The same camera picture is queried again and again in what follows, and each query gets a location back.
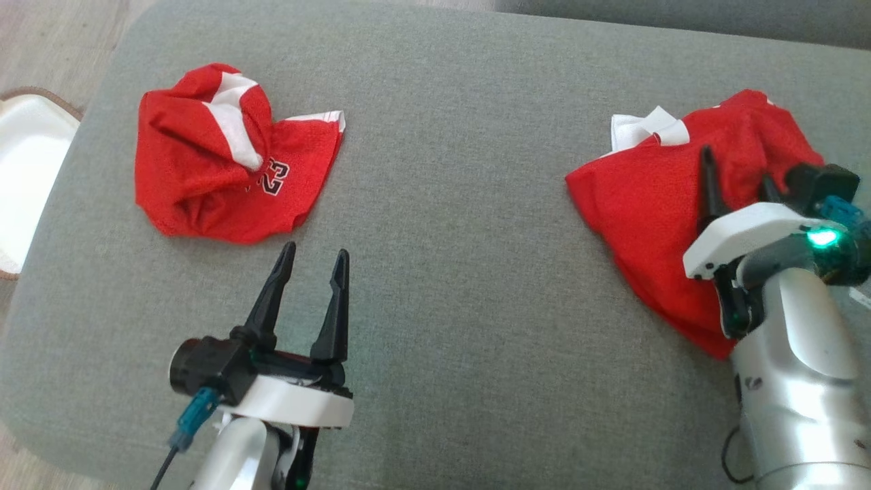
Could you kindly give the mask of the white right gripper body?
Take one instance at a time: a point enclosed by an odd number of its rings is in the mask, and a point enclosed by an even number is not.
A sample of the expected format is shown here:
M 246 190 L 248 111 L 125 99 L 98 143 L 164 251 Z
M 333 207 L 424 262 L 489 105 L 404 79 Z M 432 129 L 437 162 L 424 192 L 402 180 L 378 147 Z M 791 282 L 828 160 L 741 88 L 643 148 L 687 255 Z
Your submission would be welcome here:
M 714 219 L 683 255 L 685 275 L 713 283 L 721 331 L 743 338 L 764 320 L 760 289 L 789 269 L 822 276 L 839 261 L 847 229 L 785 204 L 756 203 Z

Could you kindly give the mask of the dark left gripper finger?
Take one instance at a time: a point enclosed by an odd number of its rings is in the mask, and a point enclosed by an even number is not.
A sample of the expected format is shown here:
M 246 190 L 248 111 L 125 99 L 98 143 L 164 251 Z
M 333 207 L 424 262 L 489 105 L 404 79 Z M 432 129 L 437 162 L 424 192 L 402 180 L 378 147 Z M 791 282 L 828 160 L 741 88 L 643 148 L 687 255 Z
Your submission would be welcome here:
M 231 329 L 231 338 L 242 342 L 252 350 L 262 353 L 274 351 L 277 345 L 275 323 L 279 316 L 285 286 L 293 271 L 295 252 L 295 242 L 287 242 L 283 246 L 246 322 Z
M 348 359 L 350 307 L 350 254 L 340 249 L 330 279 L 332 291 L 320 333 L 309 357 L 321 365 L 336 365 Z

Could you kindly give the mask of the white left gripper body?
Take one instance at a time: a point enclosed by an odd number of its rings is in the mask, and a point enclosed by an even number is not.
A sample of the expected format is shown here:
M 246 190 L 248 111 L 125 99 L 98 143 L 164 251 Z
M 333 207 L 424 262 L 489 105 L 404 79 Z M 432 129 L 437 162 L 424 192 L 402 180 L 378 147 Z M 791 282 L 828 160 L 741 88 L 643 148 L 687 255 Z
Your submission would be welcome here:
M 327 363 L 291 353 L 255 353 L 257 378 L 225 412 L 274 425 L 339 429 L 355 411 L 342 362 Z

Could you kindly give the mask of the red and white basketball jersey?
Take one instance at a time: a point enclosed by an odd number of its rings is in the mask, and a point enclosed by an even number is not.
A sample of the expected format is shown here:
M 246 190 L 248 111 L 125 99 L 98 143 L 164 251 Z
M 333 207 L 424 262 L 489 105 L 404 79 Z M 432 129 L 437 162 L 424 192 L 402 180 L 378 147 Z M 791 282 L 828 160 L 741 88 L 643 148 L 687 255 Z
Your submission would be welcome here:
M 144 93 L 135 201 L 163 235 L 252 244 L 302 226 L 346 130 L 343 111 L 273 116 L 262 86 L 230 65 Z

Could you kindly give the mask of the red garment with striped trim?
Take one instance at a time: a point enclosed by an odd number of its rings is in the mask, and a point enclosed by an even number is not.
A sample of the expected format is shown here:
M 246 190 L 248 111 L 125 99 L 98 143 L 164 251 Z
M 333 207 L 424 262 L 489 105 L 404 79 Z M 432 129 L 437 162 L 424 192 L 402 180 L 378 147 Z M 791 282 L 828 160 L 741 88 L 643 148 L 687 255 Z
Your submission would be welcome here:
M 718 360 L 734 349 L 721 331 L 714 286 L 685 275 L 683 255 L 697 238 L 701 149 L 712 149 L 725 203 L 759 201 L 764 176 L 786 192 L 800 163 L 823 165 L 786 109 L 743 90 L 686 115 L 689 141 L 667 146 L 652 135 L 635 148 L 594 159 L 566 176 L 572 201 L 599 233 L 632 291 L 677 332 Z

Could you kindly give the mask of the grey sofa ottoman cushion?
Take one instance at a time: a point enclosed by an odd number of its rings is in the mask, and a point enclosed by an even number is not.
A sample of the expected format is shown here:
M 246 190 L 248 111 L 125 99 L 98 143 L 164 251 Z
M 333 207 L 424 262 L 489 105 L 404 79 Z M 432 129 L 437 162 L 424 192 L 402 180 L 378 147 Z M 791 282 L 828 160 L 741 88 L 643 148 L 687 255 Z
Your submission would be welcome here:
M 307 353 L 350 253 L 355 415 L 313 490 L 732 490 L 727 363 L 623 281 L 564 177 L 613 114 L 743 89 L 793 114 L 871 211 L 871 52 L 516 14 L 308 0 L 158 3 L 120 41 L 0 337 L 0 421 L 53 465 L 147 490 L 186 398 L 170 359 L 249 313 L 286 237 L 165 237 L 134 202 L 142 95 L 209 62 L 275 114 L 342 110 L 279 347 Z

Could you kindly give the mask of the white laundry basket brown rim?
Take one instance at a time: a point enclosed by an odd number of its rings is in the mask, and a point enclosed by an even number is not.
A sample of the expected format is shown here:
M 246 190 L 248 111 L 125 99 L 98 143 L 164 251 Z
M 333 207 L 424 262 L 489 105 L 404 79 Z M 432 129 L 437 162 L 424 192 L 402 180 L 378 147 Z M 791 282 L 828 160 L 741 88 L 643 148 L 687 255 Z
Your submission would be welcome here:
M 0 93 L 0 281 L 20 276 L 82 118 L 44 88 Z

